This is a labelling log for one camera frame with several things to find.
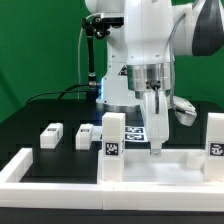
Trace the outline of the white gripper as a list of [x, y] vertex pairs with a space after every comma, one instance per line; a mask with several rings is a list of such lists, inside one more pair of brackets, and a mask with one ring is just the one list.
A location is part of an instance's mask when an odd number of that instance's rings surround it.
[[143, 123], [152, 156], [160, 156], [162, 144], [169, 138], [169, 119], [166, 96], [163, 91], [145, 92], [140, 104]]

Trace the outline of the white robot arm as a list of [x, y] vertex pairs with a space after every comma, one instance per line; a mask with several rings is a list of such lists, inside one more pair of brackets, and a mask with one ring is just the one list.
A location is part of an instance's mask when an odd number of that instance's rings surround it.
[[90, 28], [107, 40], [108, 69], [97, 103], [113, 111], [140, 107], [151, 154], [169, 139], [168, 111], [190, 126], [195, 108], [174, 95], [174, 59], [210, 56], [224, 46], [221, 0], [85, 0]]

